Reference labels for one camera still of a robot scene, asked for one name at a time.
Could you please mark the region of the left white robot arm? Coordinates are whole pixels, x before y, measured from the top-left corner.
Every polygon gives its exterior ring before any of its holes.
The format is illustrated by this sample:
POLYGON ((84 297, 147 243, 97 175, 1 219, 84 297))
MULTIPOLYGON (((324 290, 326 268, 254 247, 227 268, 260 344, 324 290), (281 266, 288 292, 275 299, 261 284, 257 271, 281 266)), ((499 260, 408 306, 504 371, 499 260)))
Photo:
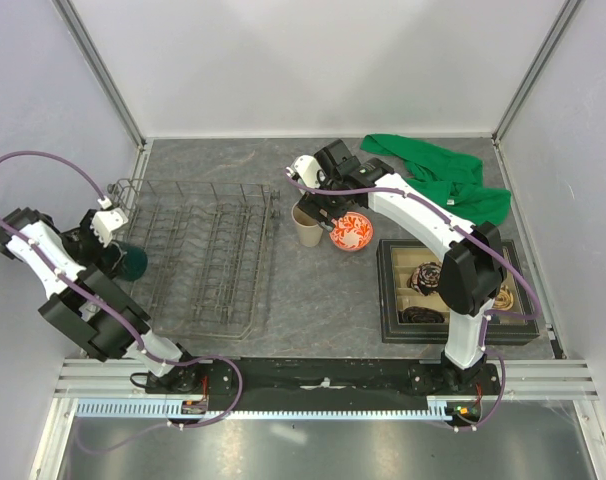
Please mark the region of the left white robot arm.
POLYGON ((125 266, 133 249, 114 238, 126 221, 119 209, 90 209, 62 231, 46 213, 15 209, 0 219, 0 253, 32 270, 46 297, 39 314, 90 358, 139 361, 148 394, 193 393, 203 384, 201 367, 157 336, 150 315, 119 285, 141 276, 125 266))

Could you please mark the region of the beige cup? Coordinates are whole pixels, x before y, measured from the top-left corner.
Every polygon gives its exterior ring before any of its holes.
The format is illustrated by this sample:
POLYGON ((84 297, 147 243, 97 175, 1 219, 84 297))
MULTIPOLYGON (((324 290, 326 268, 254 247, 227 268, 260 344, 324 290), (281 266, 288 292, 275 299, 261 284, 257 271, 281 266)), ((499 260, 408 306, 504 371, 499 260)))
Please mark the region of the beige cup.
POLYGON ((316 247, 323 235, 322 227, 297 205, 292 207, 291 216, 300 244, 305 247, 316 247))

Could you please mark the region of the dark green cup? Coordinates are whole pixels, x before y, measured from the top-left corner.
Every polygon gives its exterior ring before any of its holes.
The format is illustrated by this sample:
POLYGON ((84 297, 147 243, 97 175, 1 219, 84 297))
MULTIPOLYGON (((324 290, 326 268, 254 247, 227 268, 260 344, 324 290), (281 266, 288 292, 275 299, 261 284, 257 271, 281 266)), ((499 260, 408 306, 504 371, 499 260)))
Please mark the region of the dark green cup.
POLYGON ((145 251, 127 242, 113 242, 103 255, 107 276, 134 282, 140 279, 148 267, 145 251))

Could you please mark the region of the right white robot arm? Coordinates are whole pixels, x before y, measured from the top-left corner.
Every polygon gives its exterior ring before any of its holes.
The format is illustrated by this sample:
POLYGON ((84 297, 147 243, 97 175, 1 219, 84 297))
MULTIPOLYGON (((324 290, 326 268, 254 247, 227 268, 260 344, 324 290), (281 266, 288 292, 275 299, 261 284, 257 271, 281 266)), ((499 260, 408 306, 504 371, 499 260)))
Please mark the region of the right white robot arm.
POLYGON ((301 193, 298 207, 326 230, 358 205, 395 222, 435 255, 441 264, 436 291, 450 314, 436 375, 452 393, 472 387, 487 361, 485 316, 507 276, 497 226, 447 212, 390 165, 360 161, 341 140, 297 157, 285 174, 301 193))

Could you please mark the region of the white red patterned bowl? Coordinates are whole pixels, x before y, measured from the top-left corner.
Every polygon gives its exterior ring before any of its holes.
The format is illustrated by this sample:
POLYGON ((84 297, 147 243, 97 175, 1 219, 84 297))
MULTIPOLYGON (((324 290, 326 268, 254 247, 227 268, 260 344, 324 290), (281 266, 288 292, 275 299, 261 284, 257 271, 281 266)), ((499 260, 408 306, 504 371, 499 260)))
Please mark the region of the white red patterned bowl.
POLYGON ((329 238, 342 251, 359 251, 365 248, 374 237, 372 222, 361 213, 348 211, 333 223, 334 229, 329 233, 329 238))

